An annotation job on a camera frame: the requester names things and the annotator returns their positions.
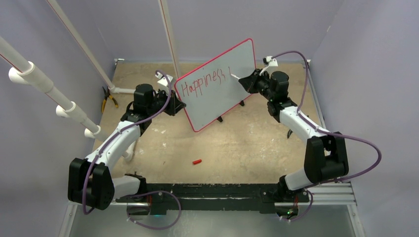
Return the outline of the red framed whiteboard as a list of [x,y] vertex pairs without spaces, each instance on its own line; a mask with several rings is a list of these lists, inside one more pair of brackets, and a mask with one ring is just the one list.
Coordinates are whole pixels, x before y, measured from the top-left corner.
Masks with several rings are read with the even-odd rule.
[[186,104],[192,130],[201,131],[250,97],[230,74],[243,78],[255,69],[253,40],[248,38],[179,78],[174,89]]

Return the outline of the red marker cap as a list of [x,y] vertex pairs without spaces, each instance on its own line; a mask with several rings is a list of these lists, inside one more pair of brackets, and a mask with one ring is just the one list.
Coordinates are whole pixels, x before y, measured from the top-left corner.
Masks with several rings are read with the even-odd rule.
[[199,164],[199,163],[201,163],[201,162],[202,162],[202,160],[201,160],[201,159],[198,159],[198,160],[193,161],[193,162],[192,162],[192,164],[193,164],[193,165],[196,165],[196,164]]

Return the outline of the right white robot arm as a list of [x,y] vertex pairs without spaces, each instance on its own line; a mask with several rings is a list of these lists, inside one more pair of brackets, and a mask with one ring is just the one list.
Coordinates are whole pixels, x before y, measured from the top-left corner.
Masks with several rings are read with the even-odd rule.
[[318,125],[298,109],[289,97],[286,73],[269,74],[256,69],[238,82],[246,92],[259,93],[267,99],[270,116],[288,127],[306,145],[303,168],[280,177],[273,198],[292,201],[303,188],[348,174],[345,139],[339,132],[321,133]]

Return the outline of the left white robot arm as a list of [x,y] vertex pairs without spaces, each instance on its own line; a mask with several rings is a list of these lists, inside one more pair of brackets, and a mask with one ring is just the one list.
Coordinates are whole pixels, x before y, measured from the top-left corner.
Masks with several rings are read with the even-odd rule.
[[145,177],[126,174],[113,178],[112,169],[130,145],[146,131],[152,118],[160,113],[174,116],[184,109],[173,90],[154,90],[150,84],[136,87],[131,101],[112,134],[85,158],[75,158],[69,166],[68,199],[91,208],[104,210],[125,196],[135,202],[147,197]]

